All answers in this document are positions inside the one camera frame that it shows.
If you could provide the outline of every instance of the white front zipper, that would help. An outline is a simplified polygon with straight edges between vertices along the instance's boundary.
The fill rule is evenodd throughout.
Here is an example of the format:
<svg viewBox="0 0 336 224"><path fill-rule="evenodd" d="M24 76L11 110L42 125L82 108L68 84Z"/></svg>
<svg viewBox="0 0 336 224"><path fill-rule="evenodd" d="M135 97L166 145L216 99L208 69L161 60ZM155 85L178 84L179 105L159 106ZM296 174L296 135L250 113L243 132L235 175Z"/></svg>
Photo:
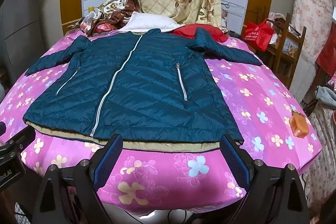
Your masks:
<svg viewBox="0 0 336 224"><path fill-rule="evenodd" d="M93 135L94 135L95 132L96 132L96 129L97 129L98 124L99 124L101 108L102 108L102 106L103 106L103 103L104 103L106 97L109 95L109 93L110 93L111 90L112 90L112 87L113 87L113 84L114 84L114 81L115 81L115 79L116 79L116 77L117 77L118 72L120 72L120 71L124 68L125 64L126 64L126 63L128 62L128 60L131 58L132 52L135 51L135 49L136 49L136 47L137 47L137 45L138 45L138 43L139 43L139 41L140 41L141 38L142 38L142 35L140 36L140 38L139 38L138 41L136 42L134 48L129 52L128 58L127 58L127 59L125 60L125 62L122 64L122 66L120 67L120 69L118 69L118 70L114 73L113 78L112 78L112 81L111 81L111 84L110 84L110 87L109 87L108 91L104 94L104 96L102 97L102 99L101 99L101 101L100 101L100 103L99 103L99 105L98 105L98 110L97 110L97 114L96 114L96 122L95 122L95 124L94 124L94 127L93 127L91 133L90 133L90 137L93 137Z"/></svg>
<svg viewBox="0 0 336 224"><path fill-rule="evenodd" d="M180 80L181 88L182 88L182 91L183 91L184 100L187 101L188 100L187 92L185 91L185 88L184 88L184 85L183 85L183 82L182 82L182 77L181 77L181 72L180 72L180 63L176 63L176 68L177 68L177 73L178 73L178 78Z"/></svg>
<svg viewBox="0 0 336 224"><path fill-rule="evenodd" d="M78 71L79 71L79 69L80 69L81 67L79 67L78 69L76 69L76 71L75 71L75 73L63 84L63 85L61 85L61 87L57 90L57 92L56 92L56 95L59 93L59 91L66 85L66 83L67 82L69 82L75 75L76 75L76 73L78 73Z"/></svg>

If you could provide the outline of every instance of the pillow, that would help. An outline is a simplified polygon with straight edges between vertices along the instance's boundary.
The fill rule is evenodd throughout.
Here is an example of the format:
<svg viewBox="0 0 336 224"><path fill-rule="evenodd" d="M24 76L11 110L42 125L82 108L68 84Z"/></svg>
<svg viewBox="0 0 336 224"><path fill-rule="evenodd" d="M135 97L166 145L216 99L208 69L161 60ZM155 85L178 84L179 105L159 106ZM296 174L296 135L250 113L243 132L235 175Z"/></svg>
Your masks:
<svg viewBox="0 0 336 224"><path fill-rule="evenodd" d="M173 34L194 39L195 32L198 27L201 27L208 31L211 34L213 40L215 40L216 42L225 42L228 39L228 36L224 35L221 29L212 25L199 23L187 24L186 26L173 31Z"/></svg>
<svg viewBox="0 0 336 224"><path fill-rule="evenodd" d="M161 29L161 32L170 32L184 24L177 24L173 19L153 14L133 12L129 22L119 32L148 32L151 29Z"/></svg>

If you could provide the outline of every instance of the orange package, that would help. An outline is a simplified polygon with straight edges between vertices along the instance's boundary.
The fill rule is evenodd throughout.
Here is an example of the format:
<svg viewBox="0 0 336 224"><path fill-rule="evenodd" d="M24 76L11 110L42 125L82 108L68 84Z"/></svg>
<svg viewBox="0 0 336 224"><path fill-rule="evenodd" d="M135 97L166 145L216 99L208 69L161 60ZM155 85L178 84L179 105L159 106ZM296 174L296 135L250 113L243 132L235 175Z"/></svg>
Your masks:
<svg viewBox="0 0 336 224"><path fill-rule="evenodd" d="M305 116L301 113L292 111L292 117L289 119L289 124L295 137L304 138L309 134Z"/></svg>

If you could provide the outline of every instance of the jacket sleeve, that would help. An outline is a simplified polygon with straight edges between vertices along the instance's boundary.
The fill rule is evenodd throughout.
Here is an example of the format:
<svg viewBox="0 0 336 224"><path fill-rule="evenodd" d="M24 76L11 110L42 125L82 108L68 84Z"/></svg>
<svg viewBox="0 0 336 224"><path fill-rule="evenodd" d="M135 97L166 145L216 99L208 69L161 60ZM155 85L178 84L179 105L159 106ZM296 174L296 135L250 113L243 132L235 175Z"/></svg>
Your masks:
<svg viewBox="0 0 336 224"><path fill-rule="evenodd" d="M225 59L230 62L245 63L261 66L262 63L253 54L238 48L231 48L214 41L208 31L197 28L195 38L187 47L195 52L203 52L216 59Z"/></svg>
<svg viewBox="0 0 336 224"><path fill-rule="evenodd" d="M38 71L67 63L76 52L85 50L89 43L90 40L87 37L80 35L65 50L41 57L26 71L25 75L28 76Z"/></svg>

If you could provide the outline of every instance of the screw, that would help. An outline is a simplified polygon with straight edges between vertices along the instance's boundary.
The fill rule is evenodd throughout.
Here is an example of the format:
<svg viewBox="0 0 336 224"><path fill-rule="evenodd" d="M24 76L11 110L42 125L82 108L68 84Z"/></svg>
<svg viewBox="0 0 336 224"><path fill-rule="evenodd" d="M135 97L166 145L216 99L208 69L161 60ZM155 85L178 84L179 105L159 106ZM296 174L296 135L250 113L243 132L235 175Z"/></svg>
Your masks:
<svg viewBox="0 0 336 224"><path fill-rule="evenodd" d="M294 164L288 164L287 167L292 171L295 170Z"/></svg>
<svg viewBox="0 0 336 224"><path fill-rule="evenodd" d="M254 163L256 164L256 166L262 166L264 164L264 162L260 159L256 159Z"/></svg>
<svg viewBox="0 0 336 224"><path fill-rule="evenodd" d="M85 159L85 160L81 160L81 162L79 163L81 166L87 166L89 164L89 160Z"/></svg>
<svg viewBox="0 0 336 224"><path fill-rule="evenodd" d="M48 170L49 170L50 172L52 172L52 171L54 171L56 168L57 168L57 165L56 165L56 164L52 164L52 165L50 165L50 166L48 167Z"/></svg>

